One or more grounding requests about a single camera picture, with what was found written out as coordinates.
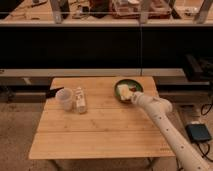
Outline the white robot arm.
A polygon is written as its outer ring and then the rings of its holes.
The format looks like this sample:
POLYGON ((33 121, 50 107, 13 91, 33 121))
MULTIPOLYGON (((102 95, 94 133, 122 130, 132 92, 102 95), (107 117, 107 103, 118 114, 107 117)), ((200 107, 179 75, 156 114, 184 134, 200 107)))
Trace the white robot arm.
POLYGON ((172 112, 173 107, 168 100, 142 92, 134 92, 131 102, 148 114, 165 137, 185 171, 213 171, 208 162, 200 156, 170 122, 167 114, 172 112))

